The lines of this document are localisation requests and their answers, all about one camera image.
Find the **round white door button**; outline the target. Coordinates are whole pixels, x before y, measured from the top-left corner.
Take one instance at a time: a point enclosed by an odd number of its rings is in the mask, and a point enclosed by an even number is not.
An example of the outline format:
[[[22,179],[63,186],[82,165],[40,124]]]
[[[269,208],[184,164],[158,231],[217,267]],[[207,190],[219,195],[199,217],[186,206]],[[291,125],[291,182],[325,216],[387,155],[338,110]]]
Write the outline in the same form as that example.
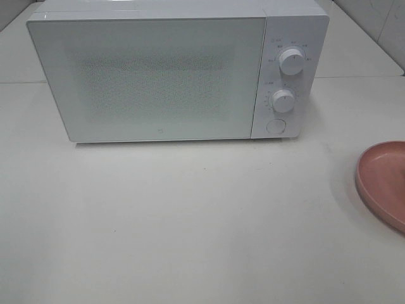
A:
[[[266,130],[270,134],[283,134],[286,128],[285,120],[276,118],[268,122]]]

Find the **pink plate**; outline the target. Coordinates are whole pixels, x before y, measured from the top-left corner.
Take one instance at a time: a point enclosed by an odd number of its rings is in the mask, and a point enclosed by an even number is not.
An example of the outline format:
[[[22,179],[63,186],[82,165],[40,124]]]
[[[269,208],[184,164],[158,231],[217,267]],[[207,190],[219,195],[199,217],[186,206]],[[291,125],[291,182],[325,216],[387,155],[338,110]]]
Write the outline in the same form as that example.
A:
[[[366,149],[355,171],[358,194],[382,222],[404,234],[404,141],[387,141]]]

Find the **lower white microwave knob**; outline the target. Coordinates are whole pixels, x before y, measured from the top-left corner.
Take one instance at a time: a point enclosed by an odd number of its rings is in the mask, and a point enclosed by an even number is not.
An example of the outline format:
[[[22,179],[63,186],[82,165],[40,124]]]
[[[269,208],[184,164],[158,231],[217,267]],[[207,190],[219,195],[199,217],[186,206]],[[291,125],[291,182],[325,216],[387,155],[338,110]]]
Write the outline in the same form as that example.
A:
[[[295,95],[289,89],[281,89],[274,92],[272,97],[272,108],[278,113],[287,113],[294,108]]]

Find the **white microwave knob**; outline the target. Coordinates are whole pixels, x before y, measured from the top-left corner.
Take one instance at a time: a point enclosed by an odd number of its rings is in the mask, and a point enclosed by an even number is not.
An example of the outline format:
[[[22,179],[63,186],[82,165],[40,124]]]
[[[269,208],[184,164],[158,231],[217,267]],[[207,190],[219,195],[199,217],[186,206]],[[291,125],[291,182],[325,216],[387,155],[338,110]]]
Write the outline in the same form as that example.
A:
[[[278,55],[278,65],[281,72],[288,76],[300,73],[304,68],[305,53],[297,46],[289,46]]]
[[[287,113],[294,108],[295,95],[289,89],[281,89],[274,92],[272,97],[272,108],[278,113]]]

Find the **white microwave oven body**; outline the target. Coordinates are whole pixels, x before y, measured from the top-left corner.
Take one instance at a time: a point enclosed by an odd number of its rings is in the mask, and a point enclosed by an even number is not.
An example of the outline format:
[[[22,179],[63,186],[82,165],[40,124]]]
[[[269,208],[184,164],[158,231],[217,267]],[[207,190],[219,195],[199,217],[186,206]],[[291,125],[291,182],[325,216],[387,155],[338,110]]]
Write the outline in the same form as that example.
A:
[[[265,20],[251,135],[245,139],[298,136],[329,23],[327,13],[315,1],[45,1],[27,24],[228,18]],[[289,46],[297,46],[305,53],[303,70],[293,76],[283,74],[278,65],[278,55]],[[281,89],[295,95],[294,108],[287,113],[272,108],[271,97]],[[268,122],[276,118],[287,124],[283,134],[266,130]]]

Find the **upper white microwave knob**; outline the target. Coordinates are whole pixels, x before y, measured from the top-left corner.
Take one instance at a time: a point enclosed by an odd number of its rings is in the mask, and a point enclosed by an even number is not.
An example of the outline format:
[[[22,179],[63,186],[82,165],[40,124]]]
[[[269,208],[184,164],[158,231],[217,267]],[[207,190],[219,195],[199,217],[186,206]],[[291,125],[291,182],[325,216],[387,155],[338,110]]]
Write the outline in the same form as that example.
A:
[[[288,76],[300,73],[304,68],[305,53],[297,46],[289,46],[278,55],[278,65],[281,72]]]

